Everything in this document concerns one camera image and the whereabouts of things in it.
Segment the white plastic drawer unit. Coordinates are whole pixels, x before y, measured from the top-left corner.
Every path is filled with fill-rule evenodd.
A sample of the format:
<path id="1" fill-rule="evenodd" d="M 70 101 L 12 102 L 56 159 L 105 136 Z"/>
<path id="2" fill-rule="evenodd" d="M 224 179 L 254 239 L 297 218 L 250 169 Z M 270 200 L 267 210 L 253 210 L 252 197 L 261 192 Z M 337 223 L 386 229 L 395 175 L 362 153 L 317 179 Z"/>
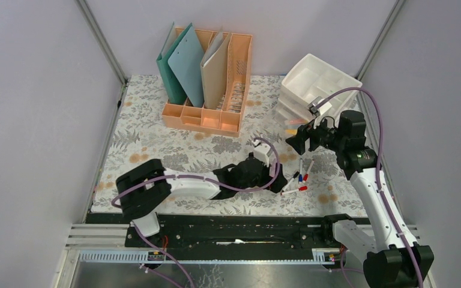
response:
<path id="1" fill-rule="evenodd" d="M 337 119 L 340 112 L 351 107 L 357 91 L 344 92 L 332 98 L 329 101 L 332 108 L 324 116 L 315 118 L 308 106 L 317 96 L 327 98 L 344 88 L 362 85 L 359 80 L 309 53 L 282 80 L 274 120 L 285 130 L 302 125 L 286 125 L 285 120 L 289 119 L 303 118 L 307 123 L 312 119 L 319 123 L 324 116 Z"/>

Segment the tan kraft folder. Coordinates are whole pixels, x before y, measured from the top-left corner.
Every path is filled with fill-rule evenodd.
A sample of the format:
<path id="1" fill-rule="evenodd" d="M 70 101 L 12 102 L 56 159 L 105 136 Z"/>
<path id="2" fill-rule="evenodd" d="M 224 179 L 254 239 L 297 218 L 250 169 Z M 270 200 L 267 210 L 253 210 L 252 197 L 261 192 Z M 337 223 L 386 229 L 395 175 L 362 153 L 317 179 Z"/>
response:
<path id="1" fill-rule="evenodd" d="M 204 108 L 216 109 L 227 85 L 227 54 L 232 34 L 219 30 L 200 63 Z"/>

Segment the green folder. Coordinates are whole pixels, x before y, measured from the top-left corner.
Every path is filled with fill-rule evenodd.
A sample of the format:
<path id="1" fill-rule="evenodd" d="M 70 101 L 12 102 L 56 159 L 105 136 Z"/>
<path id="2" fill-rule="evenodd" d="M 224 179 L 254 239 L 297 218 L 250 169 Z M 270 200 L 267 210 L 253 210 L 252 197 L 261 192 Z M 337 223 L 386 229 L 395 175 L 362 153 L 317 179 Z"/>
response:
<path id="1" fill-rule="evenodd" d="M 168 60 L 170 56 L 173 54 L 173 51 L 175 50 L 177 45 L 180 43 L 183 36 L 185 36 L 187 31 L 192 26 L 193 24 L 190 23 L 182 31 L 182 33 L 178 35 L 176 33 L 175 22 L 173 22 L 169 30 L 169 33 L 166 37 L 166 40 L 163 44 L 163 47 L 161 49 L 161 52 L 156 59 L 158 70 L 160 72 L 161 79 L 163 81 L 164 88 L 166 90 L 170 104 L 178 104 L 178 105 L 184 104 L 187 98 L 187 95 L 184 92 L 183 88 L 181 87 L 179 80 L 176 78 L 172 69 L 170 68 L 168 64 Z"/>

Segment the light blue folder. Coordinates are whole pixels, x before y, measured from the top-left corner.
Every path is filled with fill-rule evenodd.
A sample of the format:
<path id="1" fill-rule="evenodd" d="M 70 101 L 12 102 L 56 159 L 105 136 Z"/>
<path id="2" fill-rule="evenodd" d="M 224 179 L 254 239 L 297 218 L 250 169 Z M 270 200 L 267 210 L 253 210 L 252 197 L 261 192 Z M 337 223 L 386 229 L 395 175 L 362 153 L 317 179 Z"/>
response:
<path id="1" fill-rule="evenodd" d="M 192 24 L 185 28 L 182 33 L 184 35 L 181 37 L 167 63 L 192 106 L 202 107 L 204 97 L 200 63 L 204 51 Z"/>

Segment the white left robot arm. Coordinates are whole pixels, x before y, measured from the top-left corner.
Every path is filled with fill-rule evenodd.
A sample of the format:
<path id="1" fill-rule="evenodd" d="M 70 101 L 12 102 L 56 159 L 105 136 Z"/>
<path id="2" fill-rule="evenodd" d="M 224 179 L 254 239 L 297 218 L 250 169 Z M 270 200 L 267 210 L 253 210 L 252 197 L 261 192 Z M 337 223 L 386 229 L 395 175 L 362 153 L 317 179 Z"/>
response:
<path id="1" fill-rule="evenodd" d="M 139 229 L 139 239 L 153 247 L 162 239 L 157 207 L 170 196 L 224 200 L 239 192 L 278 194 L 287 183 L 281 164 L 267 165 L 252 155 L 238 164 L 197 174 L 168 169 L 161 160 L 152 159 L 118 177 L 118 194 L 111 204 Z"/>

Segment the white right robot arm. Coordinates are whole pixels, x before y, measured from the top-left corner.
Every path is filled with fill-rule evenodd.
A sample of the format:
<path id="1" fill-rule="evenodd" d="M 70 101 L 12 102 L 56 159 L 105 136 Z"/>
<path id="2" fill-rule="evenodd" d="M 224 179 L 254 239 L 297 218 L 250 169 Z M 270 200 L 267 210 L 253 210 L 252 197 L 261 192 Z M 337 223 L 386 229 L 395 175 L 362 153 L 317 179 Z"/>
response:
<path id="1" fill-rule="evenodd" d="M 363 266 L 370 287 L 422 287 L 434 261 L 428 245 L 420 245 L 395 206 L 385 184 L 378 154 L 366 145 L 366 121 L 361 112 L 345 110 L 338 125 L 328 120 L 298 127 L 286 143 L 302 155 L 319 147 L 333 151 L 337 164 L 358 193 L 373 229 L 360 230 L 348 215 L 325 217 L 323 244 L 342 244 Z"/>

